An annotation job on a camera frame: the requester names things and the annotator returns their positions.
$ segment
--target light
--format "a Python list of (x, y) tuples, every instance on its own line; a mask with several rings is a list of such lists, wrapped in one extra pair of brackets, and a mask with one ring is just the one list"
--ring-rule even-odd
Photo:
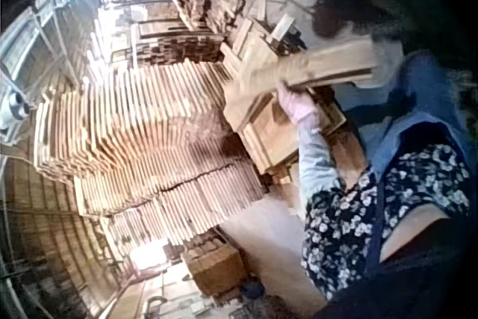
[(167, 244), (166, 239), (154, 240), (141, 247), (134, 248), (129, 257), (136, 264), (138, 270), (155, 267), (167, 261), (163, 247)]

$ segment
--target wooden beam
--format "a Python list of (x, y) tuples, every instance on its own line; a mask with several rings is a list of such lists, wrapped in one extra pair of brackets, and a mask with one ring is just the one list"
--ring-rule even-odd
[(250, 101), (275, 90), (277, 81), (290, 86), (325, 86), (368, 79), (376, 66), (370, 37), (348, 40), (326, 49), (310, 50), (281, 58), (277, 63), (252, 69), (242, 77), (239, 91), (232, 102)]
[(262, 22), (267, 20), (267, 0), (258, 1), (257, 19)]
[(242, 25), (240, 26), (238, 35), (236, 36), (234, 44), (232, 44), (232, 51), (236, 55), (240, 54), (240, 51), (244, 46), (244, 43), (246, 42), (247, 34), (251, 30), (253, 24), (254, 23), (251, 19), (244, 19), (244, 21), (242, 21)]

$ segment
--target wooden plank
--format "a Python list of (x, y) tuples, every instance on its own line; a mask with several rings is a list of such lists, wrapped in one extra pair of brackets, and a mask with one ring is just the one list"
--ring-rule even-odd
[(267, 0), (258, 0), (257, 19), (262, 22), (267, 19)]
[(270, 43), (273, 40), (282, 41), (282, 38), (287, 34), (289, 28), (291, 28), (294, 23), (294, 18), (289, 14), (285, 13), (282, 18), (277, 23), (276, 27), (270, 33), (270, 36), (267, 37), (267, 42)]
[(370, 37), (348, 40), (326, 49), (310, 50), (286, 58), (277, 64), (244, 71), (237, 97), (230, 102), (251, 101), (258, 95), (276, 88), (277, 81), (290, 86), (325, 86), (368, 78), (376, 66)]
[(220, 51), (224, 54), (225, 60), (231, 63), (235, 69), (240, 69), (242, 61), (240, 58), (232, 51), (232, 49), (226, 43), (222, 43)]
[(238, 35), (236, 36), (236, 39), (234, 41), (234, 44), (232, 44), (232, 51), (236, 54), (239, 55), (240, 51), (246, 42), (247, 34), (252, 28), (252, 20), (251, 19), (244, 19), (242, 21), (242, 25), (240, 26)]

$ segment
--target wooden crate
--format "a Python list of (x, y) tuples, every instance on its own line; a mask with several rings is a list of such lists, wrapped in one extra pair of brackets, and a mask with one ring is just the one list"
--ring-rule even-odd
[(186, 265), (197, 287), (206, 295), (226, 292), (247, 276), (239, 251), (230, 244), (186, 261)]

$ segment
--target wooden board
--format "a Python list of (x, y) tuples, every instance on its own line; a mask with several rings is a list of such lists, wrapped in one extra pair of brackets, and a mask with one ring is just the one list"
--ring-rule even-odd
[(330, 85), (345, 81), (369, 78), (376, 66), (373, 44), (370, 37), (348, 40), (326, 49), (309, 50), (286, 58), (277, 64), (240, 74), (240, 86), (234, 99), (228, 103), (251, 101), (276, 88), (277, 81), (286, 80), (290, 86)]

